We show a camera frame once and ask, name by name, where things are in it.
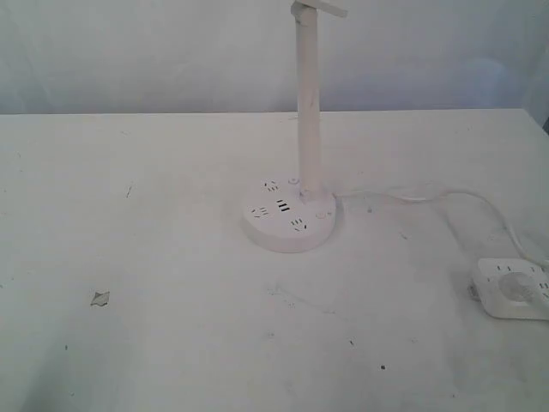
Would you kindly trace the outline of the white desk lamp with sockets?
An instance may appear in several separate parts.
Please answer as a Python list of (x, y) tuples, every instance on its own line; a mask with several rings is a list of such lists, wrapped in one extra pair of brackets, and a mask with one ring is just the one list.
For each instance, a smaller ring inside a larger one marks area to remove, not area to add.
[(243, 201), (242, 227), (264, 249), (299, 253), (328, 239), (335, 227), (336, 200), (323, 184), (318, 67), (318, 13), (340, 18), (347, 11), (329, 1), (295, 1), (298, 86), (299, 175), (263, 179)]

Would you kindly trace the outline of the white power strip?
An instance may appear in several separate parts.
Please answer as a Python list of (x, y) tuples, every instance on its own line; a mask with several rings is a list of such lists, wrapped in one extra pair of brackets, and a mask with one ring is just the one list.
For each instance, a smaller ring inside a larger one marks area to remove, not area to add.
[[(534, 291), (530, 303), (506, 299), (498, 280), (510, 272), (522, 272), (531, 279)], [(472, 280), (485, 311), (494, 318), (548, 320), (548, 269), (520, 258), (482, 258), (474, 266)]]

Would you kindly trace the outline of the white round plug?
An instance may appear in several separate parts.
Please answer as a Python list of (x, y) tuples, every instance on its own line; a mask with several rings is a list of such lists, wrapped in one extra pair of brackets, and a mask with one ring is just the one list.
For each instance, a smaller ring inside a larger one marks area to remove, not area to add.
[(498, 280), (502, 295), (513, 302), (530, 303), (533, 301), (534, 291), (531, 279), (522, 272), (510, 272)]

